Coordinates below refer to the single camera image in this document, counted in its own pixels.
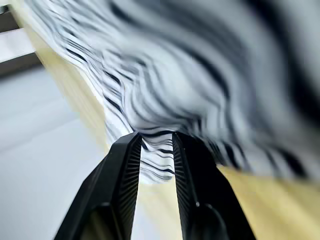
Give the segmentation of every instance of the white surface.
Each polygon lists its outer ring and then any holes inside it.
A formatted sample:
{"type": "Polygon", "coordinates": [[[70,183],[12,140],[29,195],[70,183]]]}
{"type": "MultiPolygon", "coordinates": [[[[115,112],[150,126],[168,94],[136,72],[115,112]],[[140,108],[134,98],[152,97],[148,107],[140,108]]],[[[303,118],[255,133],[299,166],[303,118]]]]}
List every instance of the white surface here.
{"type": "Polygon", "coordinates": [[[4,6],[4,5],[7,5],[10,3],[11,3],[11,1],[9,1],[9,0],[0,0],[0,6],[4,6]]]}
{"type": "Polygon", "coordinates": [[[0,32],[0,50],[0,63],[35,52],[23,28],[0,32]]]}
{"type": "Polygon", "coordinates": [[[50,240],[104,157],[43,67],[0,79],[0,239],[50,240]]]}

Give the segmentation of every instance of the zebra print cloth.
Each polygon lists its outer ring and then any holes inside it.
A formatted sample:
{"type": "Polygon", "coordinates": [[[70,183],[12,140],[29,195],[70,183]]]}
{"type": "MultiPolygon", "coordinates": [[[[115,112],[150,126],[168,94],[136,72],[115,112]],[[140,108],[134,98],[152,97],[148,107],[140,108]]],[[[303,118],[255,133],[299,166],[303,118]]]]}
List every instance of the zebra print cloth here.
{"type": "Polygon", "coordinates": [[[220,152],[217,164],[320,180],[319,1],[25,5],[103,102],[107,143],[143,134],[142,181],[174,175],[172,131],[201,138],[220,152]]]}

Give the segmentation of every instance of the wavy stripe pattern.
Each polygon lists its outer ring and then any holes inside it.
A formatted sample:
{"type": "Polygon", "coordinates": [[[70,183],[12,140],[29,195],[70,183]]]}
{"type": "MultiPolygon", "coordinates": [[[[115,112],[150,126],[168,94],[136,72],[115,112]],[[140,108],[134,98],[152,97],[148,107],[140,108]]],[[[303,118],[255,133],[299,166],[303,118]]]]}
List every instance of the wavy stripe pattern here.
{"type": "Polygon", "coordinates": [[[317,1],[25,3],[103,100],[106,141],[143,134],[143,181],[173,176],[172,131],[201,138],[218,164],[320,180],[317,1]]]}

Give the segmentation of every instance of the gray wall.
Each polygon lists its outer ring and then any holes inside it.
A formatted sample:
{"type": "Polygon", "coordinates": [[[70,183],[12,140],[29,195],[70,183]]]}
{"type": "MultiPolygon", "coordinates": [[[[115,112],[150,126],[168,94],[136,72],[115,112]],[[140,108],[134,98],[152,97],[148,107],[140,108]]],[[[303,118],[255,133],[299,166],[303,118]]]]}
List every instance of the gray wall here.
{"type": "Polygon", "coordinates": [[[41,67],[0,79],[0,240],[50,240],[104,154],[41,67]]]}

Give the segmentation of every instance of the black and white striped fabric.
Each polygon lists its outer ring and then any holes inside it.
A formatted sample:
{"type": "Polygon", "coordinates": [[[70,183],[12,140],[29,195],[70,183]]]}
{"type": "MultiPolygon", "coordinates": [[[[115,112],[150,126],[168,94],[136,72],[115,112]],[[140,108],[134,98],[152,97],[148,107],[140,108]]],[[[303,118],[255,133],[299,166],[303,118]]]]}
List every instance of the black and white striped fabric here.
{"type": "Polygon", "coordinates": [[[173,176],[172,131],[219,150],[218,164],[320,180],[319,1],[25,3],[103,103],[106,141],[143,134],[142,181],[173,176]]]}

